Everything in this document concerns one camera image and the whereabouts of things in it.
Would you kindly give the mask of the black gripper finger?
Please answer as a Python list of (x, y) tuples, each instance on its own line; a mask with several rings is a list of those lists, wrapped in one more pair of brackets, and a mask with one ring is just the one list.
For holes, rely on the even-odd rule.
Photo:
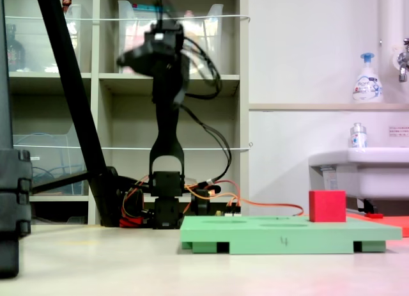
[(155, 65), (151, 63), (136, 64), (134, 65), (134, 72), (147, 77), (154, 77), (155, 76), (154, 68)]
[(120, 67), (129, 66), (134, 68), (136, 65), (145, 61), (148, 56), (148, 46), (146, 44), (134, 47), (126, 52), (122, 52), (116, 59), (116, 64)]

